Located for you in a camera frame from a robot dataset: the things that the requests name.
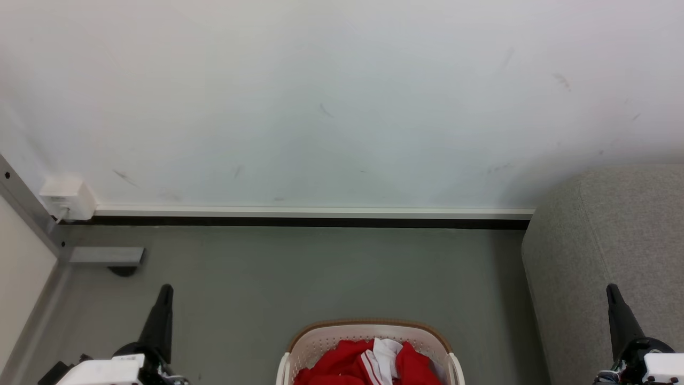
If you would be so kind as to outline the grey fabric sofa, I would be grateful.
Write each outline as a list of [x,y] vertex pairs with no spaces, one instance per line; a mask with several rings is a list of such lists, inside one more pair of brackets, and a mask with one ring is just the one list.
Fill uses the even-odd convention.
[[521,247],[550,385],[613,363],[606,288],[644,333],[684,353],[684,164],[609,166],[561,183]]

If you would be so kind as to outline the grey metal frame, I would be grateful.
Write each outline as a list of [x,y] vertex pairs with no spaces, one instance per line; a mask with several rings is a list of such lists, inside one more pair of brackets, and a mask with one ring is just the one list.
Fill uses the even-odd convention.
[[143,265],[144,247],[74,247],[64,226],[56,221],[29,190],[14,168],[0,155],[0,196],[58,258],[59,265],[105,266],[119,277],[130,277]]

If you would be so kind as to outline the beige panel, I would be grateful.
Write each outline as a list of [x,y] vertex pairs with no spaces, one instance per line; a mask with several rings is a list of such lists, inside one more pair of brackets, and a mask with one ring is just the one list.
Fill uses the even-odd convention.
[[56,256],[0,196],[0,376],[10,365]]

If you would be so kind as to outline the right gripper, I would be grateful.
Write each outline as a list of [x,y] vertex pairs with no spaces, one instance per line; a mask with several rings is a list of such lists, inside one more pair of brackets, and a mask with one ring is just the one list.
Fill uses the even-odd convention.
[[645,338],[619,287],[606,287],[613,366],[599,371],[594,385],[676,385],[676,352]]

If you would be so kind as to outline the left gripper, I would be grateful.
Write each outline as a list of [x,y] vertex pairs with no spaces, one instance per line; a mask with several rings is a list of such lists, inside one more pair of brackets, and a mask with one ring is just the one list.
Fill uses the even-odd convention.
[[161,286],[156,302],[138,339],[118,349],[112,360],[133,360],[139,365],[137,385],[188,385],[188,378],[170,366],[173,347],[174,288]]

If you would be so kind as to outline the white and black baseboard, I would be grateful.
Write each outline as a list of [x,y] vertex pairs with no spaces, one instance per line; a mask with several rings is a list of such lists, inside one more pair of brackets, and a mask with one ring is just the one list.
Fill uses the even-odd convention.
[[533,208],[339,208],[100,205],[66,225],[524,230]]

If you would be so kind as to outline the beige plastic laundry basket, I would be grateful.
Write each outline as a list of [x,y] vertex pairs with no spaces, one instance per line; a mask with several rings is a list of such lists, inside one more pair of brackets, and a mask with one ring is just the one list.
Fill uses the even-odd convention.
[[466,385],[451,344],[434,327],[421,322],[384,318],[351,318],[315,322],[295,335],[278,366],[275,385],[293,385],[299,370],[311,367],[340,341],[390,338],[408,341],[418,353],[436,361],[446,374],[445,385]]

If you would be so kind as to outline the red garment with striped trim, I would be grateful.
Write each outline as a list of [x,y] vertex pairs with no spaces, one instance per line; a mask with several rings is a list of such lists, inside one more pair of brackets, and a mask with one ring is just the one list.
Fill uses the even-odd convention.
[[299,370],[293,385],[382,385],[374,341],[342,340],[312,368]]

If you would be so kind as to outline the red garment with white lining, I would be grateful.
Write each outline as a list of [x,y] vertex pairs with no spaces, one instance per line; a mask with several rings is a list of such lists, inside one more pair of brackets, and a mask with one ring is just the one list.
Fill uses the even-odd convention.
[[408,342],[375,338],[362,358],[374,385],[442,385],[432,360]]

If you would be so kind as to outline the white wall box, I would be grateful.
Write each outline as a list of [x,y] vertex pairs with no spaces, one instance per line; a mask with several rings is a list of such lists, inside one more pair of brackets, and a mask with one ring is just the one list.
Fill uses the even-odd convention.
[[79,178],[48,178],[39,197],[57,222],[89,221],[95,216],[95,195]]

